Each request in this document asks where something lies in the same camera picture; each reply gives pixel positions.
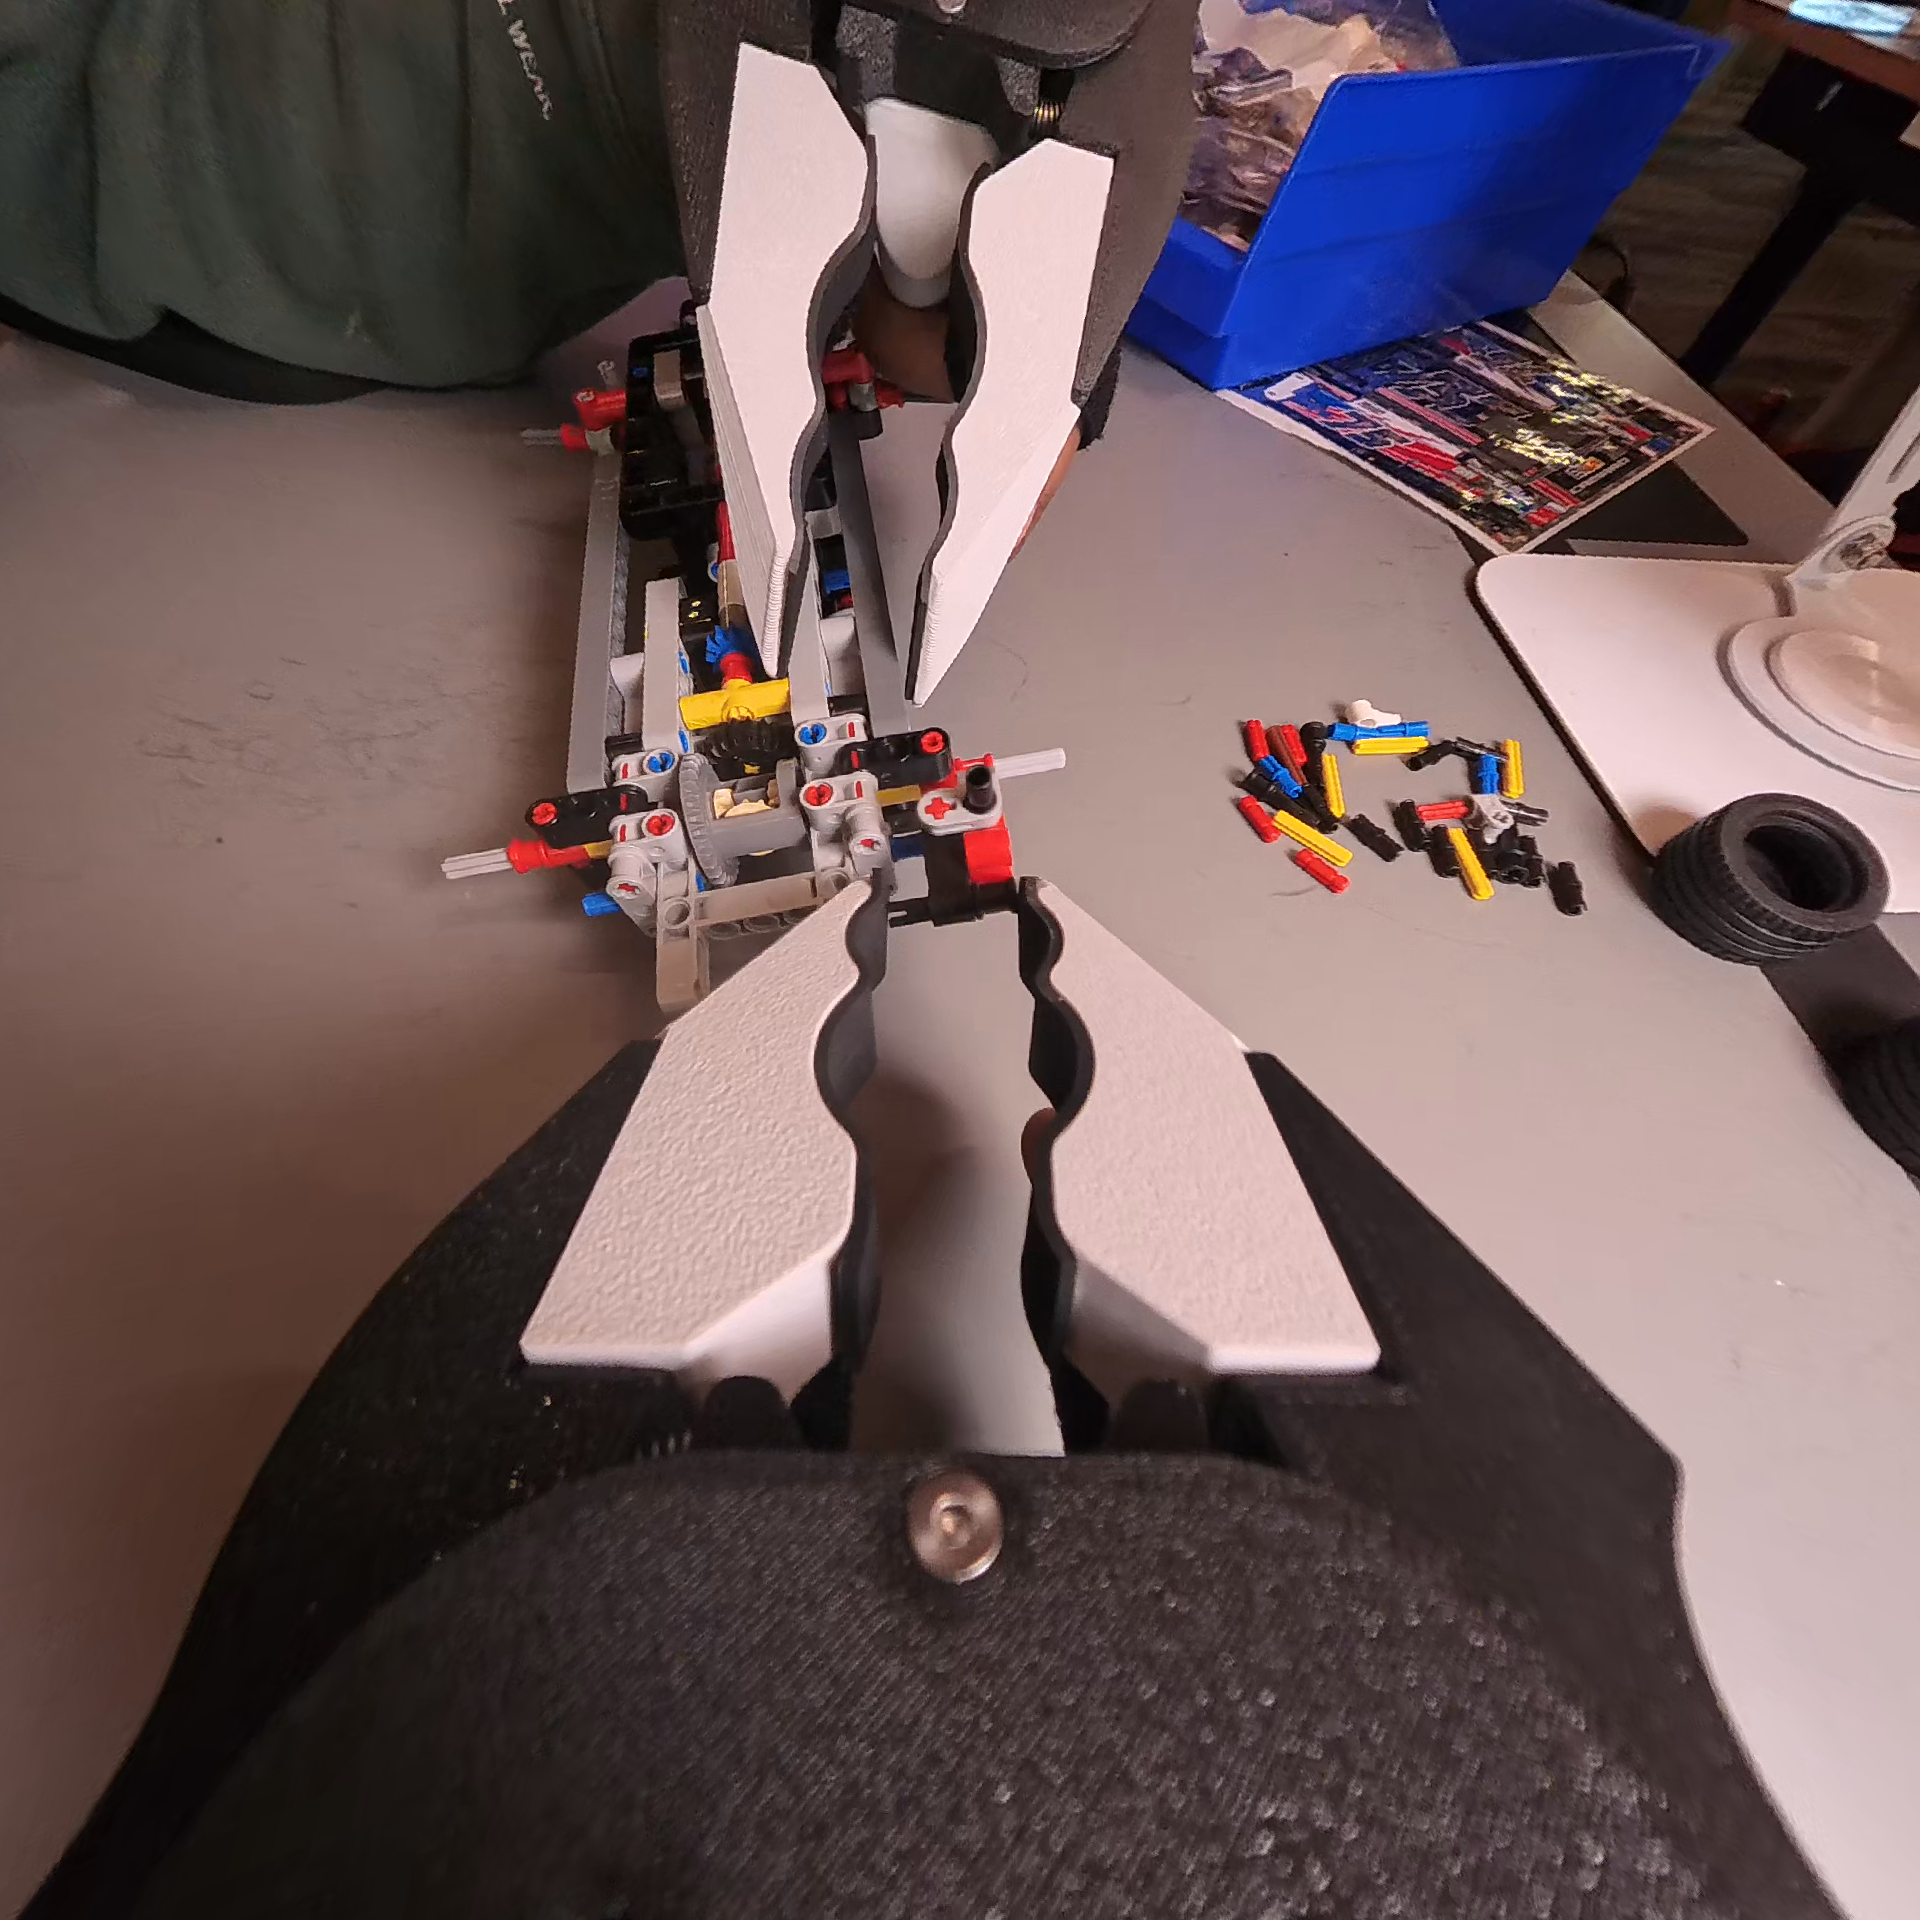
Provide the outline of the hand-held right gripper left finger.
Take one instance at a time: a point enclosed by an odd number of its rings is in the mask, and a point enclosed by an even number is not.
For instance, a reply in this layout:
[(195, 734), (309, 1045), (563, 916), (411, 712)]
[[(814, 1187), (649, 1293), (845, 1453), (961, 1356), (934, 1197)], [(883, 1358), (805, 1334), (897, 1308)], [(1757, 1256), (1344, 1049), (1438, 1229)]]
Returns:
[(815, 1377), (877, 1308), (872, 1173), (887, 885), (854, 880), (662, 1033), (521, 1333), (549, 1366)]

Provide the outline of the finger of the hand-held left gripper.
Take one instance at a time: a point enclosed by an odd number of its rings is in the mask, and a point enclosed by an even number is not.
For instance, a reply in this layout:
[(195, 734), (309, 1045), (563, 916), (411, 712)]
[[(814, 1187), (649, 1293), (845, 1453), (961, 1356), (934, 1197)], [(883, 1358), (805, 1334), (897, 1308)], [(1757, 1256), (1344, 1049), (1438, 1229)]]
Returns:
[(809, 59), (742, 44), (700, 310), (740, 589), (784, 667), (805, 486), (824, 450), (824, 336), (872, 256), (872, 157)]
[(904, 699), (968, 643), (1078, 421), (1078, 369), (1112, 161), (1043, 140), (971, 182), (957, 276), (973, 365), (941, 446), (943, 516), (919, 579)]

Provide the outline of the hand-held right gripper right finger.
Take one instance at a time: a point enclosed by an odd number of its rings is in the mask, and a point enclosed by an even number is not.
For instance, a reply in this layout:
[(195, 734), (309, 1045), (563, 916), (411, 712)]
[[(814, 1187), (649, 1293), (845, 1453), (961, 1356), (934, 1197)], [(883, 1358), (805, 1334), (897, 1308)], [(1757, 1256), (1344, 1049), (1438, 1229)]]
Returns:
[(1375, 1333), (1233, 1033), (1046, 880), (1023, 880), (1028, 1070), (1052, 1122), (1028, 1325), (1086, 1378), (1344, 1377)]

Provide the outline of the lego car chassis assembly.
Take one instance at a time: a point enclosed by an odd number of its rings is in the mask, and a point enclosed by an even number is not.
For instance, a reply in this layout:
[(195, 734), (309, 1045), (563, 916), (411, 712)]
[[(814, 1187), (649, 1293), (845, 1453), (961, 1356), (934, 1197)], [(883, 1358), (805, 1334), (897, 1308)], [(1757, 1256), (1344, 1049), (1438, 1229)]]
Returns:
[[(567, 771), (513, 838), (441, 876), (568, 876), (589, 920), (651, 944), (662, 1018), (709, 994), (715, 941), (791, 929), (900, 864), (924, 873), (915, 805), (957, 761), (996, 761), (1004, 820), (1015, 780), (1067, 766), (1065, 750), (967, 755), (907, 709), (862, 461), (904, 397), (845, 334), (823, 370), (799, 626), (774, 669), (750, 632), (689, 302), (598, 365), (572, 422), (523, 434), (592, 456)], [(907, 900), (924, 893), (925, 873)]]

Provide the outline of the person's left forearm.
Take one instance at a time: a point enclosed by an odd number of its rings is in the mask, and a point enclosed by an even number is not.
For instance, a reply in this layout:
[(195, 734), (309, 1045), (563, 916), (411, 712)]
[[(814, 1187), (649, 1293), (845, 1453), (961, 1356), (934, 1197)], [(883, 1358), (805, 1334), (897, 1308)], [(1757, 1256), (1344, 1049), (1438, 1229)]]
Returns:
[(4, 318), (45, 338), (499, 386), (681, 267), (656, 5), (3, 5)]

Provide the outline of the clear bags of lego parts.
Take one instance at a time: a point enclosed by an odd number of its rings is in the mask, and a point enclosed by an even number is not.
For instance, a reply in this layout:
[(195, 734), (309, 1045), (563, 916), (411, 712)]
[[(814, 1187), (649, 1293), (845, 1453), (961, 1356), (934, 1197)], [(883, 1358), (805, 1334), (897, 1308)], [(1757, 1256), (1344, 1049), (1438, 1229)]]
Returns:
[(1181, 218), (1245, 252), (1336, 83), (1454, 66), (1430, 3), (1199, 5)]

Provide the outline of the pile of loose lego pins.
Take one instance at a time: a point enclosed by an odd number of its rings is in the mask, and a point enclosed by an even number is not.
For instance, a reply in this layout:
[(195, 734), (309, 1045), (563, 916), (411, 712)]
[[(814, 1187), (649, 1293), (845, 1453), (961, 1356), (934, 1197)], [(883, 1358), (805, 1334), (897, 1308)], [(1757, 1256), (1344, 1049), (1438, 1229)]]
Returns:
[(1520, 736), (1460, 734), (1364, 699), (1331, 718), (1236, 723), (1233, 806), (1251, 832), (1331, 897), (1355, 859), (1417, 859), (1475, 904), (1501, 892), (1589, 912), (1575, 861), (1544, 845)]

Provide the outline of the person's left hand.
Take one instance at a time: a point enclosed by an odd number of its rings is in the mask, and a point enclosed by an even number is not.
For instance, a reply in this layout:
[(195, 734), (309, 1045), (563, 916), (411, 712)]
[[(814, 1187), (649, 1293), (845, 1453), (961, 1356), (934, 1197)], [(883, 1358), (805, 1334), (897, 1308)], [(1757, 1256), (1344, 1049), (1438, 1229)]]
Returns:
[(862, 284), (853, 309), (854, 347), (877, 377), (919, 401), (952, 401), (948, 304), (903, 304), (879, 273)]

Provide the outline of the large blue plastic bin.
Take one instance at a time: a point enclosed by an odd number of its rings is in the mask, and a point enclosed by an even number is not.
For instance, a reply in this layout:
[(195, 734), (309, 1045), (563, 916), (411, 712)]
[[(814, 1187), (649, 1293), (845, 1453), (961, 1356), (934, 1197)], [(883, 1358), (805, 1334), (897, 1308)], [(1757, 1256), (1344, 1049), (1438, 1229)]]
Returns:
[(1245, 252), (1179, 220), (1128, 336), (1225, 390), (1548, 299), (1728, 44), (1441, 3), (1462, 66), (1336, 81)]

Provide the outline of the colourful sticker sheet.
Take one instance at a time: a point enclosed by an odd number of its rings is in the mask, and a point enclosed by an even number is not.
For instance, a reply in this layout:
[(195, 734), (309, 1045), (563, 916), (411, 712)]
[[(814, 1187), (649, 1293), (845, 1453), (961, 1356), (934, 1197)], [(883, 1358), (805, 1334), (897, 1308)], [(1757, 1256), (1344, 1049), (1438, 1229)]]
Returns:
[(1712, 434), (1493, 323), (1216, 395), (1421, 500), (1497, 556), (1563, 534)]

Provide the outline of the black rubber toy tyre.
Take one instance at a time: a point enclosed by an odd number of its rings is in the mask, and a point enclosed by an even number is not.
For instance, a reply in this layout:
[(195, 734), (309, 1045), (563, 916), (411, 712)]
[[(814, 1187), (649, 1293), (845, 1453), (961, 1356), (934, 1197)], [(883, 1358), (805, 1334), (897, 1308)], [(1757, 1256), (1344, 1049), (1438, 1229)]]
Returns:
[(1761, 968), (1877, 926), (1888, 866), (1832, 806), (1759, 794), (1676, 835), (1652, 861), (1647, 900), (1692, 947)]
[(1839, 1101), (1857, 1129), (1918, 1179), (1918, 1019), (1847, 1049), (1837, 1068)]

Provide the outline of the white book stand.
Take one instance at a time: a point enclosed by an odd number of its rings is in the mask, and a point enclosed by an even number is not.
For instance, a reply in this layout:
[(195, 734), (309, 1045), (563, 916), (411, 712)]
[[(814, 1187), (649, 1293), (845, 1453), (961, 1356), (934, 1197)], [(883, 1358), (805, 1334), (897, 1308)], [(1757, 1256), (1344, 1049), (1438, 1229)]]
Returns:
[(1795, 564), (1488, 560), (1477, 594), (1645, 852), (1761, 792), (1824, 803), (1918, 907), (1918, 397)]

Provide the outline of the wooden top standing desk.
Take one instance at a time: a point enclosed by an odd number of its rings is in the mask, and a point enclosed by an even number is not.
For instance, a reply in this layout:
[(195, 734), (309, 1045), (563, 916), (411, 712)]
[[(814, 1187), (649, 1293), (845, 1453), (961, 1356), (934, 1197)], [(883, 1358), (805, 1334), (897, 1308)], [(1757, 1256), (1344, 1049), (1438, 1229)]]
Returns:
[(1732, 3), (1726, 18), (1783, 53), (1742, 129), (1795, 161), (1804, 177), (1767, 243), (1677, 361), (1705, 388), (1736, 361), (1857, 205), (1918, 227), (1915, 40), (1814, 24), (1790, 5)]

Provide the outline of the dark flat pad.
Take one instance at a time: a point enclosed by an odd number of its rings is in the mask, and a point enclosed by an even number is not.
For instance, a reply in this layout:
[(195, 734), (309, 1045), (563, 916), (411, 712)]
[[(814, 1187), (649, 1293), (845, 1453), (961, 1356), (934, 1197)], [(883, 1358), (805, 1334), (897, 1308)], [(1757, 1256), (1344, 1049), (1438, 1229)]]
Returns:
[(1580, 514), (1541, 552), (1573, 553), (1576, 545), (1743, 546), (1745, 534), (1677, 461), (1669, 461)]

